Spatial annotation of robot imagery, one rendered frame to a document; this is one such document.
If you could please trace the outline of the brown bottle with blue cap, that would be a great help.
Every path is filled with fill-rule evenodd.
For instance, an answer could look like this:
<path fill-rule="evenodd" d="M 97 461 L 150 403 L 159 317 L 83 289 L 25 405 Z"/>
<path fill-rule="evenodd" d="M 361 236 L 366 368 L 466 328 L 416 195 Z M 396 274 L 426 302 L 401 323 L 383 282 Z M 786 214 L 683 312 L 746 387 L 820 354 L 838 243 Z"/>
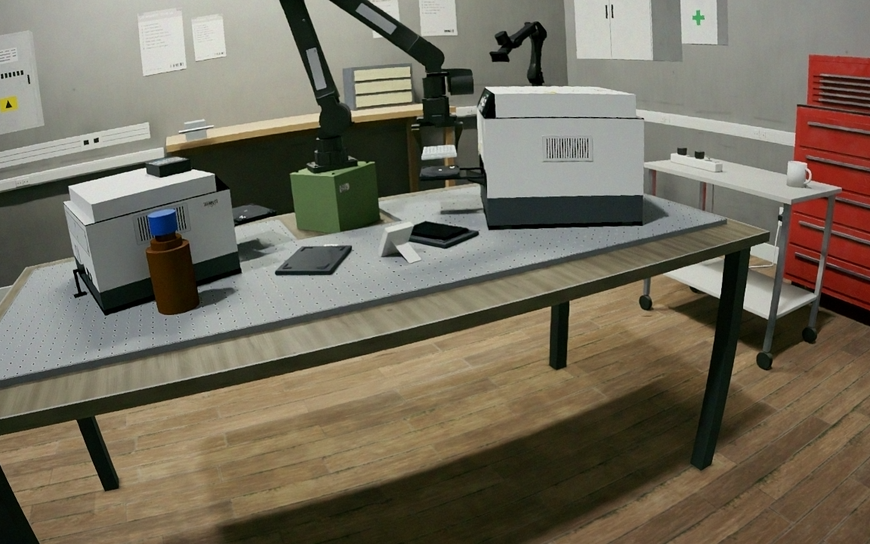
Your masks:
<path fill-rule="evenodd" d="M 189 240 L 178 230 L 176 211 L 166 209 L 148 215 L 154 239 L 146 250 L 156 305 L 161 314 L 190 312 L 199 303 L 196 275 Z"/>

